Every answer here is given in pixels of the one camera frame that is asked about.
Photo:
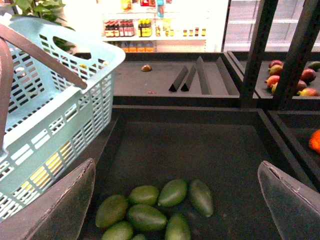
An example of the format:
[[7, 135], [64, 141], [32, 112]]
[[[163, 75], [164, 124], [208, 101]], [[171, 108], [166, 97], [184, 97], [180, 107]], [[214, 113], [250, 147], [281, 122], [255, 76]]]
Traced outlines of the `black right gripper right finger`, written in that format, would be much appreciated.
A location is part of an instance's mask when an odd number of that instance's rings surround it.
[[257, 170], [262, 196], [283, 240], [320, 238], [320, 194], [263, 161]]

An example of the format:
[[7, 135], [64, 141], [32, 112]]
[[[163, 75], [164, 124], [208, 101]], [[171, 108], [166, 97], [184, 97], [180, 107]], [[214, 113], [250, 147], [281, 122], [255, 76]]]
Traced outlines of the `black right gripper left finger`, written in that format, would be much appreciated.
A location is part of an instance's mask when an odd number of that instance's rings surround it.
[[2, 240], [76, 240], [94, 190], [96, 164], [87, 159], [39, 198], [0, 224]]

